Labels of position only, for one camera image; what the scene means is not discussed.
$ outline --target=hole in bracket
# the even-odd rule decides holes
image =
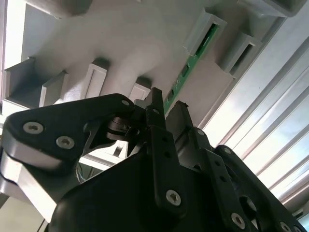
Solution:
[[[234,75],[235,72],[237,71],[237,69],[239,68],[239,66],[242,64],[242,62],[245,60],[245,58],[247,57],[247,55],[251,52],[251,50],[253,49],[253,45],[252,44],[248,44],[248,46],[245,48],[245,50],[243,51],[243,53],[240,55],[240,57],[238,58],[238,60],[235,62],[234,66],[232,67],[230,74]]]

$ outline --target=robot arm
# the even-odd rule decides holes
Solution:
[[[127,158],[79,184],[79,158],[117,140]],[[0,189],[24,194],[49,232],[305,232],[230,148],[211,147],[184,103],[165,120],[156,88],[136,105],[112,94],[13,114],[1,153]]]

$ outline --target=black plastic part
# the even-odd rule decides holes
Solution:
[[[188,210],[165,217],[155,202],[153,162],[138,153],[68,192],[58,203],[49,232],[225,232],[210,182],[181,167]]]
[[[229,173],[235,183],[235,191],[239,197],[246,195],[256,207],[256,221],[262,232],[281,232],[280,222],[290,228],[297,226],[306,231],[279,200],[266,188],[256,175],[242,162],[242,160],[229,147],[220,145],[215,149],[230,169]]]
[[[111,94],[15,113],[5,121],[2,146],[22,163],[54,174],[67,174],[82,155],[111,146],[115,141],[106,137],[108,122],[117,116],[129,117],[134,109],[125,96]],[[23,125],[30,121],[42,124],[44,131],[26,133]],[[60,136],[72,138],[74,147],[58,147],[56,139]]]
[[[166,123],[167,129],[173,133],[180,164],[200,169],[205,173],[205,179],[211,179],[211,188],[227,228],[235,230],[231,221],[227,223],[227,220],[232,212],[236,212],[245,220],[246,229],[251,231],[257,231],[251,223],[252,217],[255,217],[260,232],[281,232],[280,222],[306,231],[230,148],[223,145],[216,149],[211,147],[206,135],[193,128],[184,103],[175,104]],[[228,148],[231,154],[226,153],[224,148]],[[248,212],[248,207],[240,204],[243,196],[253,202],[255,216],[252,210]]]

